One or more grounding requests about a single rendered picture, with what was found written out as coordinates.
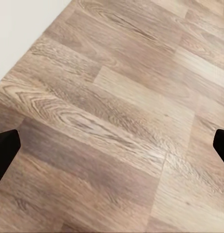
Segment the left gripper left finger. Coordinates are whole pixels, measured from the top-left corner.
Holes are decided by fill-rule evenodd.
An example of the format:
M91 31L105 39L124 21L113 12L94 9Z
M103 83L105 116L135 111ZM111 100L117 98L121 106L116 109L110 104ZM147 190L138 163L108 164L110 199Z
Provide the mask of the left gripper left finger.
M0 181L20 148L17 129L0 133Z

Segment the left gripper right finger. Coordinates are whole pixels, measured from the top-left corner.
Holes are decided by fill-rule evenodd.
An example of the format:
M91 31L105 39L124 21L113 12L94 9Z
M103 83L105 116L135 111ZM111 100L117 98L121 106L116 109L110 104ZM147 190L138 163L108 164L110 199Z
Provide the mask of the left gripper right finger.
M218 129L216 131L213 146L224 162L224 130Z

